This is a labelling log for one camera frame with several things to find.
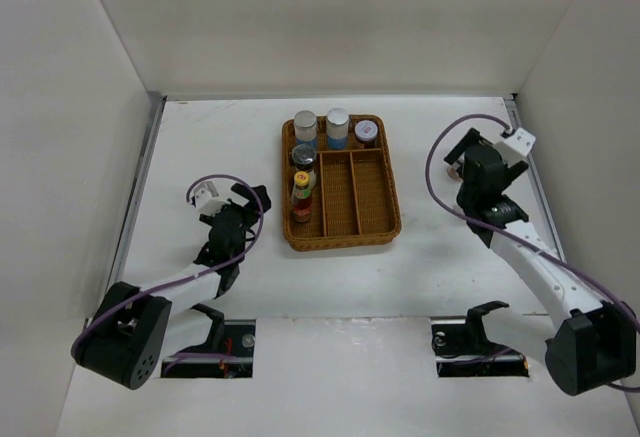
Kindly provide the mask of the yellow-cap hot sauce bottle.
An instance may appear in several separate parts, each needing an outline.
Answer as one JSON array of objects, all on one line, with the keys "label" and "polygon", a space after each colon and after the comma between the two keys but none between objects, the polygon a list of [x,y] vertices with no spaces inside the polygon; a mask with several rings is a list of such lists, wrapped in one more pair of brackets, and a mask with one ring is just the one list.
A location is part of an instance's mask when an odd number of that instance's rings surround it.
[{"label": "yellow-cap hot sauce bottle", "polygon": [[291,194],[291,211],[298,223],[307,222],[311,216],[312,190],[310,176],[305,171],[297,171],[294,175]]}]

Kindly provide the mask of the black-top salt grinder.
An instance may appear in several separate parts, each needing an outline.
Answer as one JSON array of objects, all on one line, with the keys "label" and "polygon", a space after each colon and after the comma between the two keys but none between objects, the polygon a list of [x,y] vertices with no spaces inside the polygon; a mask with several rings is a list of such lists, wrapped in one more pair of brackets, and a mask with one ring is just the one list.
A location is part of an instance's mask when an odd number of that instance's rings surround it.
[{"label": "black-top salt grinder", "polygon": [[317,181],[317,151],[307,143],[296,145],[291,151],[291,162],[295,172],[306,172],[309,176],[309,188],[313,189]]}]

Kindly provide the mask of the silver-lid spice jar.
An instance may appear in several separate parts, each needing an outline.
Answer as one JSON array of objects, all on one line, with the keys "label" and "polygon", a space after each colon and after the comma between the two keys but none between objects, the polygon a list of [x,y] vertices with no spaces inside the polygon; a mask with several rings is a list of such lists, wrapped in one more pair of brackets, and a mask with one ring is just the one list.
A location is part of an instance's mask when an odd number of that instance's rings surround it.
[{"label": "silver-lid spice jar", "polygon": [[301,110],[294,116],[294,133],[297,145],[307,144],[318,147],[317,116],[309,110]]}]

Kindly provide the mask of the white-lid blue-label shaker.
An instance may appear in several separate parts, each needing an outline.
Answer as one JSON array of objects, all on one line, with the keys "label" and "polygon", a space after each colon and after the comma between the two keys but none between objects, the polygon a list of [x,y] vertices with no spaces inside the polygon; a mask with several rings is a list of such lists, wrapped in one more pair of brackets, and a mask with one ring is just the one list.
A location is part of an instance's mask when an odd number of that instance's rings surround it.
[{"label": "white-lid blue-label shaker", "polygon": [[327,145],[330,150],[347,147],[350,115],[343,108],[330,109],[326,116]]}]

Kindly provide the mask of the red-label spice jar back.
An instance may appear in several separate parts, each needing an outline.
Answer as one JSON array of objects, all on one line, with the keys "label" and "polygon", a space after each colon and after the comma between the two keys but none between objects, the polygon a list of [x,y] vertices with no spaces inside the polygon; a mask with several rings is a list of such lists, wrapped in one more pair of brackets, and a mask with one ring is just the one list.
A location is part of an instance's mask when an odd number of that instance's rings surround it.
[{"label": "red-label spice jar back", "polygon": [[369,119],[359,120],[354,127],[355,140],[360,148],[371,149],[376,147],[379,134],[378,125]]}]

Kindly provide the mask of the red-label spice jar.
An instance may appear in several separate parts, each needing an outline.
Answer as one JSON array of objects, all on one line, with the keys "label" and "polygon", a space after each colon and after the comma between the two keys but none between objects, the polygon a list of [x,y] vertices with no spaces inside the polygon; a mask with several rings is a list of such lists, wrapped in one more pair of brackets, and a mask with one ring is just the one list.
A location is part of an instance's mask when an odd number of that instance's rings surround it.
[{"label": "red-label spice jar", "polygon": [[452,178],[455,181],[461,181],[462,178],[460,177],[460,175],[458,174],[457,170],[454,169],[453,167],[449,167],[447,169],[447,174],[450,178]]},{"label": "red-label spice jar", "polygon": [[369,119],[359,120],[354,127],[355,140],[360,148],[371,149],[376,147],[379,134],[378,125]]}]

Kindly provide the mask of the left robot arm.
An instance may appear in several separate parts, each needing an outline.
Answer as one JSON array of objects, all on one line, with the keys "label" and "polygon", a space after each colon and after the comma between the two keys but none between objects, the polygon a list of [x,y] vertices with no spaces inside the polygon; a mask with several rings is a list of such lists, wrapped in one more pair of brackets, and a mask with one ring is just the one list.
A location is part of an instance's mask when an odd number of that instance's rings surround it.
[{"label": "left robot arm", "polygon": [[78,366],[130,390],[154,376],[251,376],[255,322],[228,320],[211,302],[238,278],[271,199],[265,186],[249,186],[240,179],[234,179],[231,191],[244,203],[220,198],[210,179],[188,189],[188,204],[209,228],[194,262],[178,275],[147,286],[113,284],[71,346]]}]

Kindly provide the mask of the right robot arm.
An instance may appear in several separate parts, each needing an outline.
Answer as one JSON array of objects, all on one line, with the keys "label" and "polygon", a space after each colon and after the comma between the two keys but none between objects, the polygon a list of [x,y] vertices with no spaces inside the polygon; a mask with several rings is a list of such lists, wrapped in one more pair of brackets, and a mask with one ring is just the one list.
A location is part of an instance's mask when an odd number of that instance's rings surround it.
[{"label": "right robot arm", "polygon": [[637,369],[638,319],[546,246],[505,193],[528,170],[532,144],[520,131],[492,143],[470,129],[444,158],[462,180],[452,214],[515,271],[550,319],[536,324],[508,303],[491,301],[468,311],[464,341],[479,353],[502,346],[533,358],[570,396],[601,386],[619,389]]}]

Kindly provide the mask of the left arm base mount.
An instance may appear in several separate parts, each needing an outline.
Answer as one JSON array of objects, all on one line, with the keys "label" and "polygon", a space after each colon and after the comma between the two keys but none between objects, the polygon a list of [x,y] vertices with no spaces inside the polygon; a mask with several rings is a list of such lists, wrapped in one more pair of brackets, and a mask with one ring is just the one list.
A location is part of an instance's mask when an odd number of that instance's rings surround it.
[{"label": "left arm base mount", "polygon": [[257,323],[228,320],[197,304],[173,318],[165,334],[161,378],[246,379],[253,376]]}]

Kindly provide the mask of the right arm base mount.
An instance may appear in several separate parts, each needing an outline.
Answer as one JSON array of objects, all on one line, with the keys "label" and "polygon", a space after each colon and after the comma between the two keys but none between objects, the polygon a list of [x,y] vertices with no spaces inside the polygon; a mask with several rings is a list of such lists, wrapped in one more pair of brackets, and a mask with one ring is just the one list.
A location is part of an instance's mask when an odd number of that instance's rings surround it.
[{"label": "right arm base mount", "polygon": [[431,322],[431,348],[440,378],[529,377],[524,355],[486,336],[482,318],[502,308],[508,305],[491,301],[472,307],[464,317]]}]

